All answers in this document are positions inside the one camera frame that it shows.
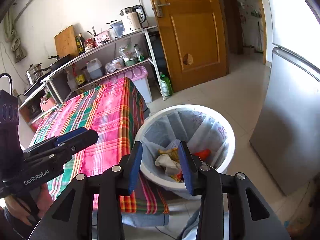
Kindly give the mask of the left hand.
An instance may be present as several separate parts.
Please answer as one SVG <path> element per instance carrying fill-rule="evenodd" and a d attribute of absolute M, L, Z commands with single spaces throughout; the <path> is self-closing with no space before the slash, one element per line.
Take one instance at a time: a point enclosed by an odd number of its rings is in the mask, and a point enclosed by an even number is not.
<path fill-rule="evenodd" d="M 20 221 L 22 221 L 27 226 L 32 226 L 32 223 L 29 220 L 29 217 L 31 216 L 30 207 L 24 201 L 19 199 L 20 203 L 24 207 L 22 207 L 16 200 L 14 200 L 13 196 L 8 196 L 4 198 L 4 201 L 5 201 L 6 208 L 11 215 L 19 219 Z M 40 193 L 36 198 L 35 202 L 36 202 L 37 208 L 39 209 L 37 217 L 42 218 L 53 203 L 53 199 L 49 194 L 47 184 L 41 185 Z"/>

